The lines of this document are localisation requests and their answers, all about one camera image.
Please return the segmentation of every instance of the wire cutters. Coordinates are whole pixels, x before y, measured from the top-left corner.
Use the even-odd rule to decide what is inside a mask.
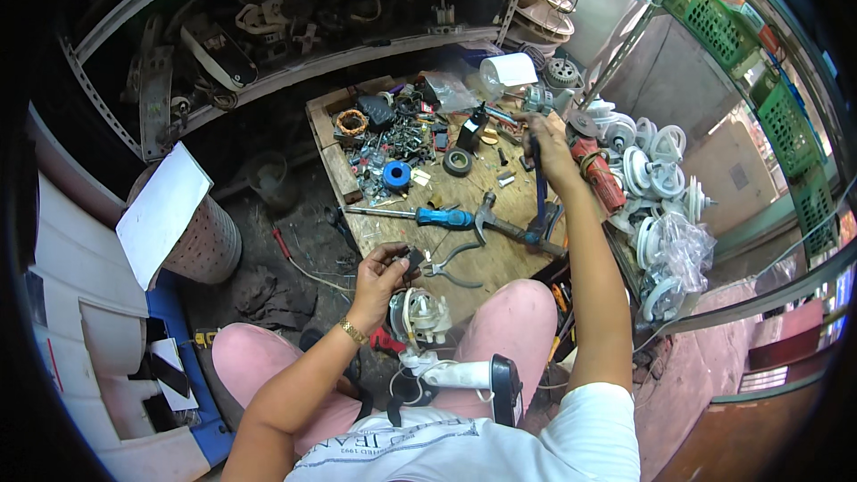
[[[434,277],[435,275],[443,275],[446,279],[455,283],[459,287],[479,288],[482,286],[481,283],[471,283],[471,282],[466,282],[466,281],[460,280],[457,277],[455,277],[454,275],[450,274],[449,272],[447,272],[446,270],[443,269],[443,267],[446,266],[446,264],[448,262],[452,261],[453,257],[455,257],[458,253],[464,252],[465,250],[473,250],[473,249],[476,249],[479,247],[482,247],[482,245],[479,244],[478,242],[468,242],[467,244],[462,244],[459,247],[452,250],[452,252],[450,252],[449,255],[446,257],[446,259],[444,259],[444,261],[441,262],[440,264],[432,263],[432,264],[427,264],[426,266],[423,266],[423,273],[425,274],[426,277]]]

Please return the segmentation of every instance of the gold wristwatch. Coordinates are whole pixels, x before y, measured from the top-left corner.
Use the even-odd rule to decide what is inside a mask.
[[[370,338],[366,337],[362,331],[352,326],[344,316],[339,319],[339,325],[345,330],[349,337],[354,339],[354,342],[357,344],[367,344],[370,341]]]

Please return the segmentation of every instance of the electrical tape roll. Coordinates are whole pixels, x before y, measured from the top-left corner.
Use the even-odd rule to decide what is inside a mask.
[[[473,156],[467,151],[453,147],[443,157],[443,169],[453,177],[465,177],[473,167]]]

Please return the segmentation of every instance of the hammer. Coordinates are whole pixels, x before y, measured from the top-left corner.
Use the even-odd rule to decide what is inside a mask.
[[[493,192],[485,192],[485,195],[483,196],[483,204],[479,206],[477,214],[474,216],[474,224],[477,228],[477,239],[479,239],[479,242],[482,245],[485,245],[485,233],[483,232],[483,228],[488,227],[489,229],[505,234],[513,241],[520,242],[522,244],[534,245],[543,252],[549,253],[555,257],[563,257],[566,254],[565,248],[556,244],[551,244],[542,238],[537,237],[537,241],[530,241],[532,235],[528,236],[526,229],[519,228],[506,220],[498,219],[497,215],[494,214],[494,211],[491,209],[494,207],[496,199],[497,196]]]

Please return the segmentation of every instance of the workbench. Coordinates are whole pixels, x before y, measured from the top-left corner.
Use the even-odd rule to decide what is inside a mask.
[[[397,84],[390,77],[373,79],[358,84],[358,88],[368,93],[390,89]],[[505,110],[512,111],[516,102],[500,103]],[[333,192],[340,205],[368,207],[369,200],[362,197],[357,179],[345,159],[339,143],[333,139],[332,114],[351,108],[353,103],[348,89],[333,91],[307,103],[307,116],[316,140],[322,162],[330,178]],[[458,137],[458,129],[466,120],[464,116],[452,115],[450,118],[450,143]],[[565,124],[552,112],[549,123],[562,130]],[[506,153],[509,165],[500,166],[497,148]],[[460,204],[459,209],[475,212],[483,202],[483,195],[489,189],[497,195],[494,211],[498,218],[526,228],[536,215],[536,174],[527,173],[521,167],[519,157],[523,148],[501,137],[496,145],[480,143],[474,156],[470,173],[463,178],[449,175],[441,166],[443,153],[437,153],[437,163],[427,163],[420,169],[432,176],[428,186],[414,183],[408,197],[401,202],[385,205],[381,209],[410,210],[428,207],[427,201],[434,193],[443,197],[444,204]],[[517,172],[510,185],[500,188],[497,176],[504,171]],[[384,242],[404,241],[430,252],[431,261],[442,262],[459,245],[476,242],[475,231],[450,231],[434,226],[419,227],[413,220],[366,216],[346,213],[345,219],[360,252],[366,256],[375,247]],[[557,222],[551,241],[562,245],[565,236],[565,219]],[[479,305],[497,289],[516,279],[526,279],[537,273],[552,258],[548,254],[533,255],[524,245],[512,241],[495,231],[486,229],[484,247],[459,253],[446,265],[445,269],[457,278],[468,282],[481,282],[480,288],[464,288],[453,284],[443,276],[421,277],[414,284],[426,288],[435,296],[445,296],[450,306],[453,323],[472,315]]]

